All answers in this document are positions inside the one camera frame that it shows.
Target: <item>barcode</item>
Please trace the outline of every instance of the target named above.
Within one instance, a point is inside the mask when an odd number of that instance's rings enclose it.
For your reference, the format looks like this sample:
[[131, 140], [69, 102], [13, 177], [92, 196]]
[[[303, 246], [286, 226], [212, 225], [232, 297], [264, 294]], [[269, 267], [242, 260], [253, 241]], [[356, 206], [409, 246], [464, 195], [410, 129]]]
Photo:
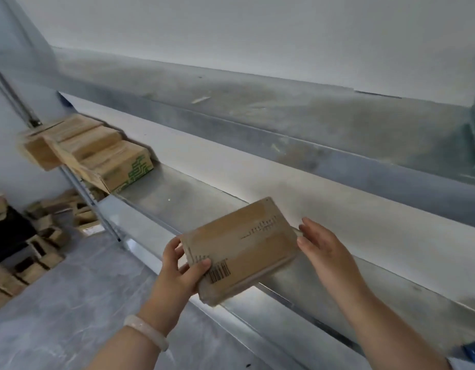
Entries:
[[231, 274], [229, 268], [227, 267], [226, 260], [217, 262], [212, 268], [208, 271], [210, 277], [210, 283], [214, 284], [225, 277], [228, 277]]

